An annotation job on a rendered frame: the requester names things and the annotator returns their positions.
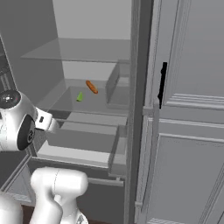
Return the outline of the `grey fridge door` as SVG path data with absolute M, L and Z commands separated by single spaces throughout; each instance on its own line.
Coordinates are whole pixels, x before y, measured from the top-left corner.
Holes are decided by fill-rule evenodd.
M 153 4 L 154 0 L 132 0 L 131 6 L 129 116 L 123 224 L 134 224 L 135 218 Z

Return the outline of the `grey cupboard door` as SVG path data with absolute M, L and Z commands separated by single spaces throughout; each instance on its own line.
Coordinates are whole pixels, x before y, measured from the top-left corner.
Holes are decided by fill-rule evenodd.
M 224 186 L 224 123 L 147 120 L 136 224 L 216 224 Z
M 224 123 L 224 0 L 154 0 L 145 102 L 160 116 Z

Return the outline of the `grey fridge drawer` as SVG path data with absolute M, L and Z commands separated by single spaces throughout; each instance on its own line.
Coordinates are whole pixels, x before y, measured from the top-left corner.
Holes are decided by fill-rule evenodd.
M 56 133 L 46 133 L 39 158 L 108 168 L 126 133 L 127 116 L 71 113 L 57 122 Z

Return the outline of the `glass fridge shelf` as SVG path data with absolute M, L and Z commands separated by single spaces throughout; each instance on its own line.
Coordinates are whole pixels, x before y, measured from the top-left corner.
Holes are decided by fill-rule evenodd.
M 130 61 L 128 39 L 56 38 L 22 56 L 23 59 L 116 63 Z
M 37 107 L 47 111 L 84 112 L 126 116 L 129 109 L 109 108 L 106 103 L 105 83 L 93 81 L 98 87 L 94 94 L 84 80 L 62 80 L 38 103 Z M 76 101 L 78 93 L 83 100 Z

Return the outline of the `orange sausage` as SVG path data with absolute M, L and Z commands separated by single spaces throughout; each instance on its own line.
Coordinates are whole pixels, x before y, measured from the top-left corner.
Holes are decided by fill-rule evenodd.
M 90 80 L 86 80 L 86 85 L 94 94 L 98 94 L 98 89 Z

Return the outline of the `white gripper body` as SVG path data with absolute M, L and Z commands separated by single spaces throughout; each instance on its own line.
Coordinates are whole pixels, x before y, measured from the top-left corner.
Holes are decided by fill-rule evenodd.
M 56 133 L 59 128 L 60 128 L 60 125 L 58 121 L 55 118 L 52 118 L 47 131 L 50 133 Z

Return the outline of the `grey open fridge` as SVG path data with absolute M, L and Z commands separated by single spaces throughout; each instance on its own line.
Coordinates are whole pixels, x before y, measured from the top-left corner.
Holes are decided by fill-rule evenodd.
M 62 80 L 106 84 L 116 63 L 23 59 L 22 56 L 56 38 L 130 41 L 130 30 L 131 0 L 0 0 L 0 44 L 5 60 L 0 68 L 3 83 L 0 93 L 17 90 L 37 107 Z M 44 111 L 56 120 L 67 119 L 71 113 L 84 113 Z M 123 224 L 125 178 L 110 177 L 109 168 L 38 157 L 46 133 L 37 129 L 25 150 L 3 150 L 27 158 L 24 169 L 10 185 L 10 195 L 35 208 L 36 195 L 31 177 L 36 169 L 51 167 L 83 172 L 87 175 L 88 187 L 76 198 L 76 203 L 88 224 L 94 220 Z

